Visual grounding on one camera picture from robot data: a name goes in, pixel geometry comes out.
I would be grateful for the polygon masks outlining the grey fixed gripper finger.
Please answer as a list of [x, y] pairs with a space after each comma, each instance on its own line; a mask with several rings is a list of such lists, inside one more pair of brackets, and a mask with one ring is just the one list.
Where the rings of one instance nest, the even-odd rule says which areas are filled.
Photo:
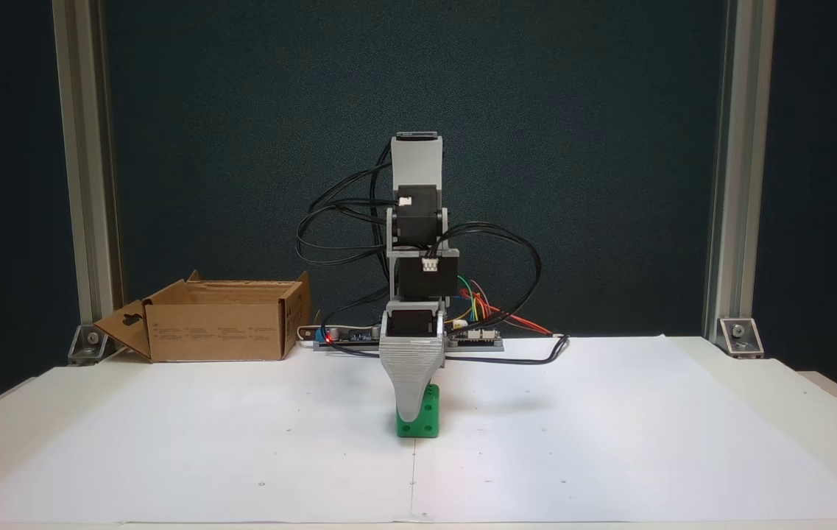
[[425, 389], [445, 362], [444, 336], [382, 336], [381, 365], [392, 382], [399, 419], [414, 422], [423, 410]]

